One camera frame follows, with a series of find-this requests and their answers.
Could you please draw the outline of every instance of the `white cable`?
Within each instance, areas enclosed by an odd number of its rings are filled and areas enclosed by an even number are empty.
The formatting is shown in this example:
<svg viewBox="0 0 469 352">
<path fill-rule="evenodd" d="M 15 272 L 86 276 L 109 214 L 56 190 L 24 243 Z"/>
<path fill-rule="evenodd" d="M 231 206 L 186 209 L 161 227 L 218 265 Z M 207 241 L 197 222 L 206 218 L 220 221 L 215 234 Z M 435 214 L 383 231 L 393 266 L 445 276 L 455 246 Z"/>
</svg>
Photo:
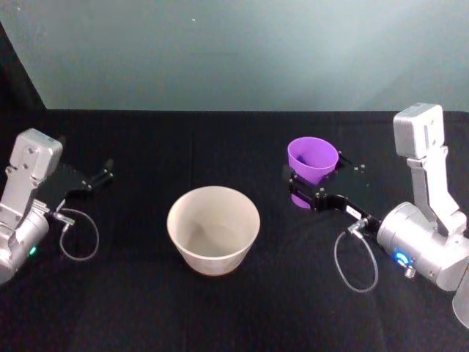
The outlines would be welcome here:
<svg viewBox="0 0 469 352">
<path fill-rule="evenodd" d="M 96 255 L 97 250 L 100 247 L 100 232 L 97 229 L 96 223 L 93 221 L 91 216 L 84 213 L 83 211 L 79 211 L 79 210 L 72 209 L 72 208 L 62 208 L 61 211 L 70 211 L 71 213 L 77 213 L 77 214 L 80 214 L 80 215 L 84 216 L 85 218 L 88 219 L 88 221 L 91 223 L 91 225 L 93 225 L 93 228 L 95 229 L 95 234 L 96 234 L 96 246 L 95 246 L 95 249 L 93 250 L 93 252 L 90 255 L 86 256 L 86 257 L 75 257 L 75 256 L 71 255 L 70 253 L 68 253 L 64 248 L 64 237 L 65 237 L 65 233 L 67 232 L 67 228 L 68 228 L 68 227 L 64 227 L 64 229 L 62 230 L 62 234 L 60 235 L 60 241 L 59 241 L 60 249 L 62 250 L 62 253 L 65 254 L 66 257 L 68 257 L 71 260 L 74 260 L 76 262 L 85 262 L 87 260 L 92 259 Z"/>
<path fill-rule="evenodd" d="M 358 292 L 358 293 L 367 293 L 371 290 L 374 289 L 374 287 L 376 286 L 376 284 L 378 283 L 378 265 L 376 263 L 376 258 L 374 257 L 373 255 L 373 252 L 372 252 L 372 249 L 369 247 L 369 244 L 366 242 L 366 240 L 363 238 L 363 237 L 360 237 L 360 241 L 362 241 L 364 244 L 365 244 L 365 247 L 366 249 L 368 250 L 368 253 L 372 259 L 372 262 L 373 262 L 373 269 L 374 269 L 374 281 L 372 283 L 371 286 L 367 287 L 367 288 L 364 288 L 364 289 L 361 289 L 361 288 L 356 288 L 354 286 L 352 286 L 348 280 L 345 278 L 345 275 L 344 273 L 342 272 L 342 269 L 340 267 L 340 264 L 339 264 L 339 259 L 337 258 L 337 246 L 339 245 L 339 241 L 342 239 L 342 237 L 345 236 L 345 232 L 341 233 L 337 239 L 336 239 L 336 243 L 334 244 L 334 260 L 336 262 L 336 266 L 337 266 L 337 270 L 339 270 L 339 274 L 341 276 L 341 278 L 344 280 L 345 284 L 348 286 L 349 289 L 355 291 L 355 292 Z"/>
</svg>

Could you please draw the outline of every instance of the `blue led light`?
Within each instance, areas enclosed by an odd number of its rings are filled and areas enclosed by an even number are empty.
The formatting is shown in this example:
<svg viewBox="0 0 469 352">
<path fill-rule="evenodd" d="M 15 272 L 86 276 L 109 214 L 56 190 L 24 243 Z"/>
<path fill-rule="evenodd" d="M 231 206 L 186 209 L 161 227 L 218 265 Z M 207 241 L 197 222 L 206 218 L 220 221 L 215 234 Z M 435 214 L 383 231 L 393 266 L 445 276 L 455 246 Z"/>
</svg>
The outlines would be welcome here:
<svg viewBox="0 0 469 352">
<path fill-rule="evenodd" d="M 407 258 L 407 256 L 402 252 L 396 252 L 394 254 L 394 260 L 403 266 L 407 266 L 410 262 L 409 258 Z"/>
</svg>

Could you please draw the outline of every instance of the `wall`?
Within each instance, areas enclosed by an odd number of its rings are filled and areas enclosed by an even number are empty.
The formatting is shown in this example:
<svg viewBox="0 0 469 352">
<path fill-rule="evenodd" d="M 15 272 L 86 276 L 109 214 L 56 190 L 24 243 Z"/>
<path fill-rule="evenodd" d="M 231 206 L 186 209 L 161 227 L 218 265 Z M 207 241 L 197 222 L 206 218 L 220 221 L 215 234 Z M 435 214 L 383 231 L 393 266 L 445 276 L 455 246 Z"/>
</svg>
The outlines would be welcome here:
<svg viewBox="0 0 469 352">
<path fill-rule="evenodd" d="M 50 109 L 469 111 L 467 0 L 1 0 Z"/>
</svg>

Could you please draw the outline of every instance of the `table surface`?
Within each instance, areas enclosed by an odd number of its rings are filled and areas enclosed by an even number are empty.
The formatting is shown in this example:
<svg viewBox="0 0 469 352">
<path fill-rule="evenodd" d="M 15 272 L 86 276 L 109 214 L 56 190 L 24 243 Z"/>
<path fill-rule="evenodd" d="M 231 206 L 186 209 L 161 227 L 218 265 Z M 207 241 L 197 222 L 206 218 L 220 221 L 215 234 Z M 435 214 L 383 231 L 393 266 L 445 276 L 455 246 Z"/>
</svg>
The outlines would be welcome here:
<svg viewBox="0 0 469 352">
<path fill-rule="evenodd" d="M 327 139 L 365 164 L 391 210 L 412 200 L 410 170 L 394 151 L 395 112 L 48 111 L 2 117 L 0 161 L 18 133 L 34 127 L 67 137 L 62 160 L 92 175 L 115 160 L 116 180 L 74 208 L 101 232 L 95 259 L 74 263 L 52 226 L 15 278 L 0 289 L 3 351 L 462 351 L 469 331 L 452 294 L 402 269 L 372 246 L 380 281 L 368 294 L 346 288 L 333 263 L 336 236 L 350 224 L 337 212 L 295 207 L 281 180 L 286 146 Z M 469 213 L 468 114 L 445 113 L 448 188 Z M 166 216 L 192 188 L 220 185 L 253 200 L 259 236 L 233 273 L 192 271 L 172 245 Z M 70 235 L 74 249 L 92 232 Z M 346 242 L 344 266 L 366 285 L 372 267 Z"/>
</svg>

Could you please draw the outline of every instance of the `plastic cup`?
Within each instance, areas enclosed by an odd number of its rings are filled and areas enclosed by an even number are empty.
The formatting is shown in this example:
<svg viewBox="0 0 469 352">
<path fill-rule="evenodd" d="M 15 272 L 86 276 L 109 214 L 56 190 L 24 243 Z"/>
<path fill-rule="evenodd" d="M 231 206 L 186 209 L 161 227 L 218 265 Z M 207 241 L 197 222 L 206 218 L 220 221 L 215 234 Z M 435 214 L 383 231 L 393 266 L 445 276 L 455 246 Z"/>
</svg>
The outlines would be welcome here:
<svg viewBox="0 0 469 352">
<path fill-rule="evenodd" d="M 221 186 L 194 189 L 171 207 L 169 237 L 189 266 L 204 275 L 236 269 L 260 228 L 254 203 L 244 194 Z"/>
<path fill-rule="evenodd" d="M 317 185 L 332 172 L 339 161 L 337 149 L 324 139 L 301 137 L 288 144 L 288 164 L 297 174 Z M 299 207 L 309 209 L 308 203 L 292 195 L 292 201 Z"/>
</svg>

